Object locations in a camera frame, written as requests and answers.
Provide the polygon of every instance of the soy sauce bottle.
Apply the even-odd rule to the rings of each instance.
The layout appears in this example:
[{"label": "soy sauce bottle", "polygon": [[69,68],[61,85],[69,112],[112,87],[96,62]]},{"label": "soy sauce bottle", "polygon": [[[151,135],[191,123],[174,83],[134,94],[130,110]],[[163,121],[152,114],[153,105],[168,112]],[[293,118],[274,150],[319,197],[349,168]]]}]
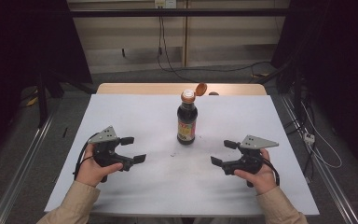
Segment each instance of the soy sauce bottle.
[{"label": "soy sauce bottle", "polygon": [[178,108],[178,134],[177,139],[182,145],[190,145],[196,136],[196,122],[199,112],[194,105],[196,96],[194,91],[185,90],[181,95],[182,104]]}]

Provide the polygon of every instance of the wooden table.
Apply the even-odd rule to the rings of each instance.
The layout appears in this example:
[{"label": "wooden table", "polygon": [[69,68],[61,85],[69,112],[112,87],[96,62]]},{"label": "wooden table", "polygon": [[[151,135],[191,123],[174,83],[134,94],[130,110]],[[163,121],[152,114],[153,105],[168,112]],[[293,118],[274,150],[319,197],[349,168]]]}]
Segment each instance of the wooden table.
[{"label": "wooden table", "polygon": [[[103,83],[97,94],[178,94],[186,89],[195,90],[197,83]],[[260,84],[208,84],[205,94],[267,95]]]}]

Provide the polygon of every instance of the metal rail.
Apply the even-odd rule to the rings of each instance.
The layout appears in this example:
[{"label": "metal rail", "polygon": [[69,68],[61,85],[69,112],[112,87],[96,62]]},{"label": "metal rail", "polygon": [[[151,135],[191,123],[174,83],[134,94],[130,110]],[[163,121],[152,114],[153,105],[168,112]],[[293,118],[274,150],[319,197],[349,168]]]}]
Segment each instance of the metal rail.
[{"label": "metal rail", "polygon": [[[290,99],[285,99],[283,96],[281,97],[282,97],[283,104],[286,107],[287,113],[289,114],[290,118],[298,128],[300,125],[296,119],[296,114],[291,109],[294,107],[293,103],[290,101]],[[310,153],[311,151],[310,146],[307,146],[307,151]],[[314,149],[314,152],[317,153],[319,157],[322,157],[317,147]],[[322,161],[315,158],[315,156],[313,156],[313,160],[315,161],[316,168],[321,174],[321,177],[325,185],[327,186],[327,189],[330,192],[334,202],[336,203],[339,212],[341,213],[343,219],[345,220],[345,223],[358,224],[358,217],[356,216],[354,209],[352,208],[351,203],[348,200],[348,197],[345,195],[344,191],[339,186],[338,182],[336,181],[333,174],[331,173],[329,167],[326,164],[324,164]]]},{"label": "metal rail", "polygon": [[309,14],[307,8],[148,8],[148,9],[74,9],[64,10],[26,10],[24,15],[61,16],[73,18],[92,17],[280,17]]},{"label": "metal rail", "polygon": [[29,169],[34,162],[34,158],[36,157],[37,152],[39,151],[39,148],[41,147],[48,132],[48,128],[50,127],[53,117],[58,110],[59,104],[60,101],[54,104],[45,124],[41,128],[37,129],[34,140],[29,146],[21,165],[11,179],[4,196],[0,201],[0,224],[6,222],[10,210],[13,207],[14,202],[16,202],[16,199],[21,191],[21,187],[28,175]]}]

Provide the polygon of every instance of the white table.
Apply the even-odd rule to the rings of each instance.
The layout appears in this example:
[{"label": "white table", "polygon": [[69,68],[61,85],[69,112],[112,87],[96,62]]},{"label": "white table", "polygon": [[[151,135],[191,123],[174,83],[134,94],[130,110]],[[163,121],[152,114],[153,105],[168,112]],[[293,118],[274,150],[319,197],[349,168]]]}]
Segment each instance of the white table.
[{"label": "white table", "polygon": [[184,147],[176,140],[179,95],[95,94],[76,135],[45,211],[59,206],[69,189],[78,154],[94,133],[113,125],[118,137],[133,136],[134,144],[116,152],[144,163],[117,172],[98,186],[101,195],[92,213],[131,217],[248,217],[261,215],[255,190],[211,164],[240,158],[224,140],[240,142],[247,134],[279,142],[270,148],[281,188],[305,215],[319,211],[288,142],[275,107],[267,95],[202,96],[196,140]]}]

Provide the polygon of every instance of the bottle label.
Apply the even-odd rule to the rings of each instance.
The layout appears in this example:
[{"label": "bottle label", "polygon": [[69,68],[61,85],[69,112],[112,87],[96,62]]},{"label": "bottle label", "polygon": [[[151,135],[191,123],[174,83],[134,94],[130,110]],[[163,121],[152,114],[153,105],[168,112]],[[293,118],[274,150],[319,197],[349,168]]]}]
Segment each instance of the bottle label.
[{"label": "bottle label", "polygon": [[196,135],[196,121],[183,123],[178,121],[178,137],[183,141],[191,141]]}]

